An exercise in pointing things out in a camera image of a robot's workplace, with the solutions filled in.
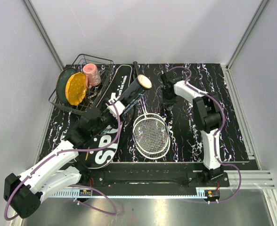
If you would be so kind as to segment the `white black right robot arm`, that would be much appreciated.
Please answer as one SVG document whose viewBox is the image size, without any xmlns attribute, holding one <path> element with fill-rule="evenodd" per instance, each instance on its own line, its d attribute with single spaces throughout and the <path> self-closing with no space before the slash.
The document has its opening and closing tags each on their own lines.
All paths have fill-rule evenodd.
<svg viewBox="0 0 277 226">
<path fill-rule="evenodd" d="M 207 93 L 189 84 L 188 79 L 176 77 L 172 71 L 162 73 L 163 105 L 170 110 L 176 104 L 176 97 L 182 97 L 193 104 L 193 121 L 201 132 L 204 148 L 204 169 L 201 180 L 206 186 L 213 186 L 224 170 L 219 154 L 220 131 L 225 123 L 225 116 L 218 96 Z"/>
</svg>

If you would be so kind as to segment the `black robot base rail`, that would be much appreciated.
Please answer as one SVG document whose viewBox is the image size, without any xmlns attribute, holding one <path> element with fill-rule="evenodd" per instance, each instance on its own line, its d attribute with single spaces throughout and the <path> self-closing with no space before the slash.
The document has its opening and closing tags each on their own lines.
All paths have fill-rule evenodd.
<svg viewBox="0 0 277 226">
<path fill-rule="evenodd" d="M 82 171 L 81 185 L 92 185 L 107 196 L 156 197 L 196 195 L 198 188 L 230 186 L 227 173 L 208 184 L 201 180 L 202 163 L 111 163 Z"/>
</svg>

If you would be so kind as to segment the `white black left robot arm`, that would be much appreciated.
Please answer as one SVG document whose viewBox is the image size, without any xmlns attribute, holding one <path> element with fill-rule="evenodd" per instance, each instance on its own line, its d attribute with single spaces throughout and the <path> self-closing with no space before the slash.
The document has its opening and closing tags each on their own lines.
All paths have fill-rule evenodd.
<svg viewBox="0 0 277 226">
<path fill-rule="evenodd" d="M 90 170 L 101 169 L 114 158 L 123 117 L 136 102 L 122 95 L 104 108 L 90 108 L 51 153 L 21 174 L 9 174 L 4 184 L 4 218 L 27 218 L 61 189 L 87 185 Z"/>
</svg>

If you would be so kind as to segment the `black shuttlecock tube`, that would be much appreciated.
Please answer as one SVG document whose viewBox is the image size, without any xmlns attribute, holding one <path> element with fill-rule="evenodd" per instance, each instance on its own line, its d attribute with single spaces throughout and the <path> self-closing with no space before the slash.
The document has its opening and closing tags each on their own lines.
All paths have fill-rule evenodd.
<svg viewBox="0 0 277 226">
<path fill-rule="evenodd" d="M 152 82 L 150 79 L 139 74 L 117 100 L 125 107 L 122 113 L 126 114 L 151 88 Z"/>
</svg>

